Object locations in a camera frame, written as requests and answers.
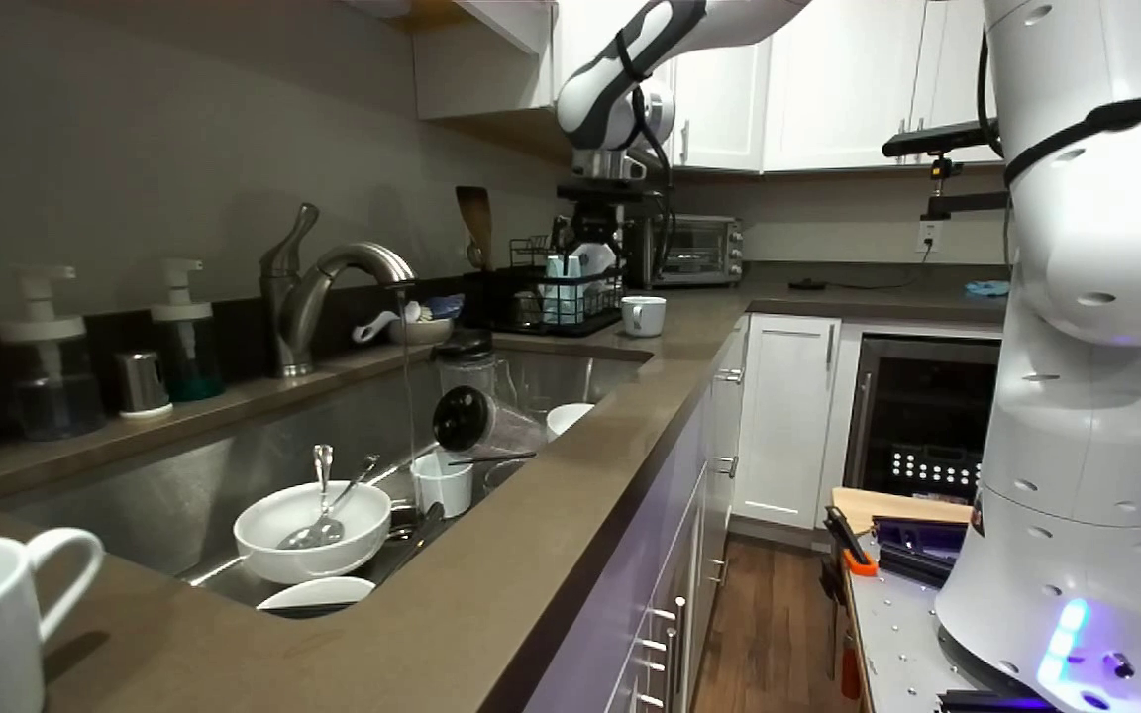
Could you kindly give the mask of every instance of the kitchen faucet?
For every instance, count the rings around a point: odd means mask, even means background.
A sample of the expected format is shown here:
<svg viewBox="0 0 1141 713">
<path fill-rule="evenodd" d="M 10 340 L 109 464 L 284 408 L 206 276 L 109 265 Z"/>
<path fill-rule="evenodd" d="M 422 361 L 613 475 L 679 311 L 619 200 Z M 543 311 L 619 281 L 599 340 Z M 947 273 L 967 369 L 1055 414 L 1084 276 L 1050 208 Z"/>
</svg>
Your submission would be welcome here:
<svg viewBox="0 0 1141 713">
<path fill-rule="evenodd" d="M 380 241 L 339 241 L 325 250 L 304 273 L 298 273 L 300 239 L 318 225 L 318 216 L 322 208 L 300 200 L 294 229 L 263 252 L 256 283 L 263 302 L 268 305 L 277 364 L 284 379 L 313 372 L 310 340 L 318 338 L 322 305 L 343 269 L 364 269 L 380 283 L 397 290 L 417 281 L 413 265 Z"/>
</svg>

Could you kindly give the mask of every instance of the bottle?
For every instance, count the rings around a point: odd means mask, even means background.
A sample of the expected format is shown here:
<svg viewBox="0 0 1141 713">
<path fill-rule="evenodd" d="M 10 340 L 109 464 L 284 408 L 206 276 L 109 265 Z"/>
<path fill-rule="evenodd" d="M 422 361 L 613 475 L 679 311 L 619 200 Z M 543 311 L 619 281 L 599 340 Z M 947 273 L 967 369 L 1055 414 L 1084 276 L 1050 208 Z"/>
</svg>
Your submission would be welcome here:
<svg viewBox="0 0 1141 713">
<path fill-rule="evenodd" d="M 206 401 L 227 386 L 214 351 L 214 307 L 209 302 L 189 302 L 189 273 L 199 269 L 203 261 L 195 256 L 168 256 L 168 302 L 149 307 L 169 401 Z"/>
<path fill-rule="evenodd" d="M 86 319 L 55 311 L 50 281 L 71 276 L 71 265 L 18 269 L 22 318 L 0 326 L 10 361 L 10 414 L 26 441 L 61 441 L 104 423 Z"/>
</svg>

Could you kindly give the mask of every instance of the stainless steel sink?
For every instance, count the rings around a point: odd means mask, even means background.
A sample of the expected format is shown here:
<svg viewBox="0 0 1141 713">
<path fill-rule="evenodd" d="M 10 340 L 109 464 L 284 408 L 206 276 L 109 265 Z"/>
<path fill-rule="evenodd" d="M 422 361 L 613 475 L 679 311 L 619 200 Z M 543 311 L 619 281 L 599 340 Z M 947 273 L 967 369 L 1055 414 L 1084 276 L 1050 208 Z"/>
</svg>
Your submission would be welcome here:
<svg viewBox="0 0 1141 713">
<path fill-rule="evenodd" d="M 506 347 L 496 357 L 496 386 L 506 402 L 543 418 L 547 408 L 581 401 L 586 377 L 590 390 L 607 397 L 635 379 L 636 364 L 640 361 L 630 357 Z M 243 507 L 277 487 L 310 484 L 310 446 L 322 441 L 337 446 L 334 475 L 352 475 L 364 454 L 380 454 L 380 475 L 372 484 L 397 503 L 407 503 L 407 459 L 433 442 L 436 401 L 436 364 L 421 361 L 339 386 L 288 414 L 243 423 L 220 441 L 91 470 L 62 492 L 0 495 L 0 509 L 42 525 L 86 525 L 108 551 L 129 563 L 187 581 L 203 577 L 206 590 L 236 600 L 263 600 L 272 586 L 253 581 L 243 567 L 227 567 L 236 555 L 228 524 Z M 514 470 L 520 464 L 479 468 L 477 503 Z M 397 515 L 397 536 L 417 525 L 413 509 Z"/>
</svg>

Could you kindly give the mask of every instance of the gray countertop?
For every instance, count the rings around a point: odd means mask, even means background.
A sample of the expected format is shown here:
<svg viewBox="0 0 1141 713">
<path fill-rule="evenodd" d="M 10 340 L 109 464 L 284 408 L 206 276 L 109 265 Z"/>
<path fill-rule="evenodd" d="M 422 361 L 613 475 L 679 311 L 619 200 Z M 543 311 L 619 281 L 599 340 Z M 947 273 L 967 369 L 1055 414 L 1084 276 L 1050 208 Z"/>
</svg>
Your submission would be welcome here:
<svg viewBox="0 0 1141 713">
<path fill-rule="evenodd" d="M 46 707 L 479 707 L 543 612 L 568 607 L 557 592 L 574 563 L 590 545 L 610 545 L 599 542 L 603 524 L 630 503 L 635 480 L 651 480 L 652 452 L 746 307 L 1001 319 L 994 305 L 926 290 L 895 297 L 861 290 L 669 293 L 669 327 L 658 340 L 624 340 L 619 327 L 574 340 L 651 351 L 636 385 L 603 401 L 581 426 L 531 459 L 364 607 L 282 623 L 109 557 L 46 651 Z M 76 441 L 0 446 L 0 492 L 46 492 L 113 459 L 203 442 L 243 418 L 393 369 L 393 361 L 397 347 L 368 347 L 310 379 L 243 385 L 219 401 L 173 408 L 160 423 L 109 423 Z M 0 509 L 0 536 L 33 532 Z"/>
</svg>

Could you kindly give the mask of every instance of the backsplash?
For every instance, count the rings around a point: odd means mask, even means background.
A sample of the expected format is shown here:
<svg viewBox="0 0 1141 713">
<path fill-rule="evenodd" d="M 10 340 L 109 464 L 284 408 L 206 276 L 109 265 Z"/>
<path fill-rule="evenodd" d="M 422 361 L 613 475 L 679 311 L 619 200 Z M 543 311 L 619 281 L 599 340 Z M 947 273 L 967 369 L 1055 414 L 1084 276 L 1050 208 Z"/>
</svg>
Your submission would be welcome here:
<svg viewBox="0 0 1141 713">
<path fill-rule="evenodd" d="M 322 206 L 304 265 L 364 239 L 451 276 L 461 183 L 492 190 L 504 252 L 547 232 L 557 178 L 421 121 L 407 34 L 337 0 L 0 0 L 0 319 L 18 265 L 76 265 L 76 318 L 162 302 L 162 256 L 245 302 L 298 200 Z"/>
</svg>

